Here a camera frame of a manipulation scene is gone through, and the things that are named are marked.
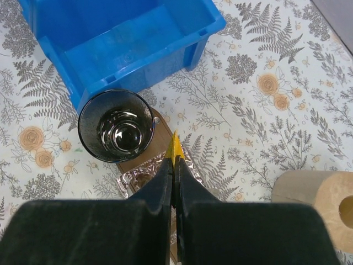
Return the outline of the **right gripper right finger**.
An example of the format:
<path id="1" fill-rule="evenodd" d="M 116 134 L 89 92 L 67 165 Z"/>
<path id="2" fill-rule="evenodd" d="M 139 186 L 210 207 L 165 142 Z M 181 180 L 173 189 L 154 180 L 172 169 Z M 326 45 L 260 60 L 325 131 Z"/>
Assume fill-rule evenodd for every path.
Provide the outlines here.
<path id="1" fill-rule="evenodd" d="M 296 203 L 222 202 L 175 160 L 182 264 L 338 264 L 322 218 Z"/>

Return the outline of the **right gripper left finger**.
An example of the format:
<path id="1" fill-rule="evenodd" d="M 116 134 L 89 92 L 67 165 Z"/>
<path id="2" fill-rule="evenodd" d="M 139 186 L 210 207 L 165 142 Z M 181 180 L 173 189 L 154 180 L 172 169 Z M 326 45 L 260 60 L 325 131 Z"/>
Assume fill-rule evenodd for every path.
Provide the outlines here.
<path id="1" fill-rule="evenodd" d="M 2 264 L 168 264 L 173 165 L 125 200 L 33 200 L 1 239 Z"/>

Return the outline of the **clear acrylic holder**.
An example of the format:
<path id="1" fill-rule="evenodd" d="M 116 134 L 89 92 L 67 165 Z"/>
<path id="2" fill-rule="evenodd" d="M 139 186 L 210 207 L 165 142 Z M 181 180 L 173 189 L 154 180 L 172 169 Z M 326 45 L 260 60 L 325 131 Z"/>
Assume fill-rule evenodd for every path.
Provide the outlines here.
<path id="1" fill-rule="evenodd" d="M 194 178 L 200 182 L 203 186 L 204 180 L 202 179 L 201 175 L 199 174 L 196 166 L 191 159 L 191 154 L 186 147 L 182 147 L 183 153 L 185 155 L 185 162 L 191 171 Z M 147 182 L 149 182 L 158 172 L 162 160 L 164 159 L 165 153 L 160 153 L 159 155 L 155 156 L 154 158 L 144 162 L 143 164 L 137 166 L 134 169 L 131 169 L 124 173 L 118 180 L 119 185 L 128 186 L 131 190 L 131 193 L 134 194 L 138 190 L 140 190 Z M 170 226 L 170 246 L 176 247 L 177 246 L 177 217 L 176 217 L 176 210 L 175 207 L 172 206 L 172 215 L 171 215 L 171 226 Z"/>

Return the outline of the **yellow toothpaste tube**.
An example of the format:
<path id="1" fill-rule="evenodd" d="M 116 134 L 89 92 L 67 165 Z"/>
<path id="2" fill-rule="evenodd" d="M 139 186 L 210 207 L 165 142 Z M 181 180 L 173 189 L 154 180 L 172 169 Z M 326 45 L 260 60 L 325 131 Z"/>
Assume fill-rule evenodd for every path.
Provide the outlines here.
<path id="1" fill-rule="evenodd" d="M 175 130 L 175 132 L 172 135 L 172 139 L 168 145 L 168 148 L 165 152 L 164 158 L 170 158 L 173 166 L 175 166 L 177 156 L 180 156 L 183 159 L 185 158 L 185 155 L 179 140 L 178 131 Z"/>

